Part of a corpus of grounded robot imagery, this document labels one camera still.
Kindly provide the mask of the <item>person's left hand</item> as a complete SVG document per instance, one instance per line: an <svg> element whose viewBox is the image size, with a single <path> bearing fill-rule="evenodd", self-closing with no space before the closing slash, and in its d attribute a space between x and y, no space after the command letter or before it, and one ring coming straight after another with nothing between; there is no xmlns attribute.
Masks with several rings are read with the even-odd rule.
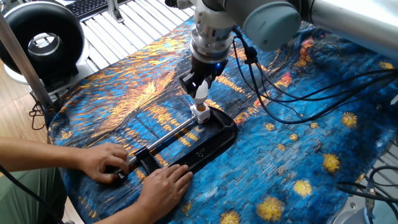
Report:
<svg viewBox="0 0 398 224"><path fill-rule="evenodd" d="M118 168L124 174L129 172L127 151L118 144L106 143L79 149L77 158L77 168L94 181L104 184L110 184L119 177L115 173L107 173L108 166Z"/></svg>

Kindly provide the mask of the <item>person's right hand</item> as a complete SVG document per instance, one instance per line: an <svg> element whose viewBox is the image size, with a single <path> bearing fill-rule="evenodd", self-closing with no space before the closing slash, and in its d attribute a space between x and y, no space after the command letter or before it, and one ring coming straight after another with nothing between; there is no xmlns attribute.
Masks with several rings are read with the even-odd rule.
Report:
<svg viewBox="0 0 398 224"><path fill-rule="evenodd" d="M137 204L149 222L160 220L181 201L192 177L187 165L177 164L157 169L145 179Z"/></svg>

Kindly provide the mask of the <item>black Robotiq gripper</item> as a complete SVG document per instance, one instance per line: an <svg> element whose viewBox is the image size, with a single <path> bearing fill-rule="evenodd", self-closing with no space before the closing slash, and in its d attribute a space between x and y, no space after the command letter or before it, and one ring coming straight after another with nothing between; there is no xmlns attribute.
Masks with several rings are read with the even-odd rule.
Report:
<svg viewBox="0 0 398 224"><path fill-rule="evenodd" d="M227 63L228 59L224 59L221 62L205 63L195 57L192 57L191 72L179 77L180 85L192 98L196 96L199 86L206 78L208 78L209 89L212 87L214 82L226 85L226 77L222 76L222 73Z"/></svg>

